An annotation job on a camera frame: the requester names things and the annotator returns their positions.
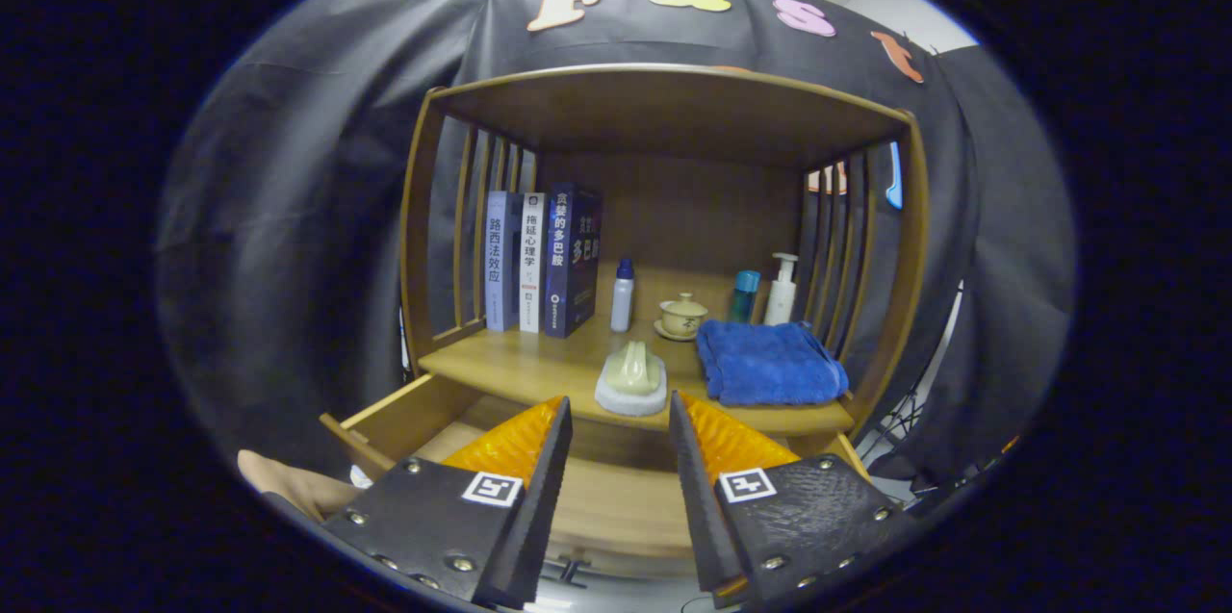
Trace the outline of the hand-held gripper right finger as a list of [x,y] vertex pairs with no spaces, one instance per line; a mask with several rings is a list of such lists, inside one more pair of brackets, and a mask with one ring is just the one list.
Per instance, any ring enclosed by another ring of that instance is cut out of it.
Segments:
[[703,399],[673,393],[669,407],[697,581],[717,607],[850,599],[918,529],[846,441],[798,455]]

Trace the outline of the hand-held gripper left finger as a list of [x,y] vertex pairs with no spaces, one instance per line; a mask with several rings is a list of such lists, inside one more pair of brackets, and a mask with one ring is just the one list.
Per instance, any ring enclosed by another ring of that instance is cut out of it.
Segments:
[[395,462],[322,529],[367,570],[447,609],[524,608],[572,438],[569,398],[547,399],[448,460]]

